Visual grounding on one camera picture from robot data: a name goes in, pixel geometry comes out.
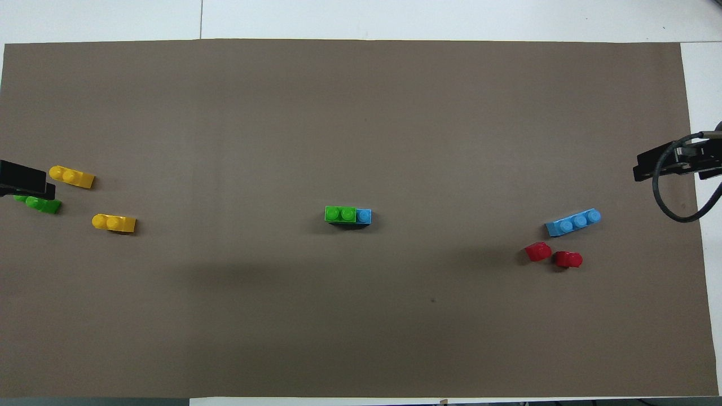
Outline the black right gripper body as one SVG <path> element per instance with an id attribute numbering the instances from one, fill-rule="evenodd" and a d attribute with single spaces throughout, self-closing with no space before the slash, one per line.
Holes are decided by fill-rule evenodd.
<path id="1" fill-rule="evenodd" d="M 721 139 L 702 139 L 685 142 L 676 149 L 676 159 L 682 164 L 680 173 L 696 173 L 700 180 L 721 175 Z"/>

